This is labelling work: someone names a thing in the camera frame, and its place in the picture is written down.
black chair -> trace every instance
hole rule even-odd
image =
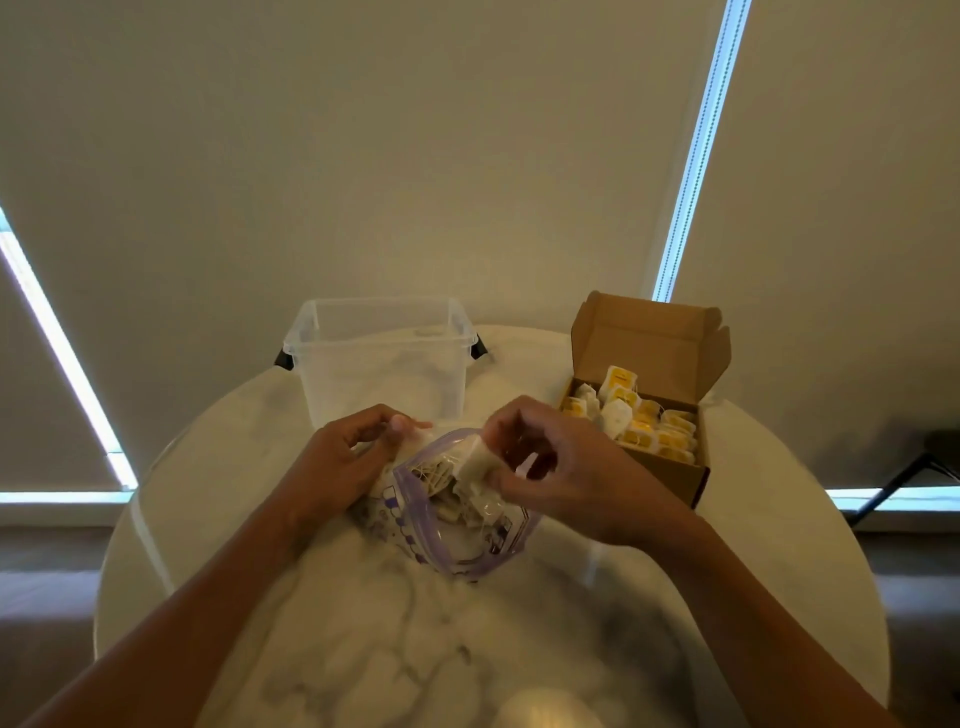
[[[853,528],[913,477],[927,470],[960,481],[960,429],[942,429],[928,434],[924,438],[924,452],[881,488],[879,493],[860,506],[856,513],[848,514],[847,523]]]

light strip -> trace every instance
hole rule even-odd
[[[835,488],[827,495],[841,511],[856,511],[879,488]],[[905,486],[884,500],[878,511],[960,513],[960,485]]]
[[[34,269],[30,267],[30,262],[23,254],[20,244],[7,224],[7,218],[4,216],[3,210],[0,210],[0,252],[7,260],[7,265],[20,286],[20,290],[23,291],[27,304],[34,312],[36,322],[39,324],[40,330],[43,331],[43,335],[46,336],[60,368],[63,370],[74,395],[77,397],[77,401],[80,403],[80,407],[90,422],[90,426],[93,427],[93,431],[100,441],[110,467],[113,469],[121,487],[125,490],[136,488],[136,476],[133,474],[130,461],[127,459],[123,448],[120,447],[120,441],[117,440],[117,436],[107,420],[104,408],[93,393],[93,387],[90,386],[90,380],[86,378],[84,368],[81,367],[77,355],[73,352],[73,347],[70,346],[66,334],[63,333],[57,315],[51,308],[50,302],[47,301],[46,294],[40,287],[40,282],[36,279]]]
[[[690,232],[697,198],[700,197],[700,187],[707,172],[710,148],[713,146],[713,137],[720,121],[720,111],[727,96],[727,86],[730,84],[736,52],[740,47],[749,11],[750,0],[728,0],[723,13],[720,36],[717,38],[716,48],[713,49],[707,87],[704,89],[700,114],[697,116],[697,126],[693,130],[690,151],[686,156],[684,178],[680,182],[680,193],[677,195],[663,257],[660,259],[660,271],[654,284],[654,301],[666,303],[673,296],[673,286],[677,282],[680,261],[684,256],[686,237]]]
[[[8,491],[0,505],[127,505],[133,491]]]

box lid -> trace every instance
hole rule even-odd
[[[640,392],[696,404],[730,365],[719,308],[593,291],[570,330],[573,374],[602,381],[611,364],[636,372]]]

cardboard box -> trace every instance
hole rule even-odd
[[[691,508],[707,486],[709,442],[699,402],[730,365],[730,329],[719,308],[654,303],[593,291],[570,330],[571,395],[599,388],[611,365],[636,372],[641,397],[696,415],[696,463],[687,465],[617,443]]]

white marble tabletop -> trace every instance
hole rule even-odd
[[[554,401],[569,337],[478,327],[465,423],[526,393]],[[886,702],[886,623],[866,559],[769,430],[705,401],[712,473],[698,513],[791,614]],[[273,368],[213,404],[157,460],[114,531],[98,654],[190,577],[309,437],[297,376]],[[479,584],[440,577],[331,524],[264,599],[202,725],[744,725],[679,594],[643,554],[545,519]]]

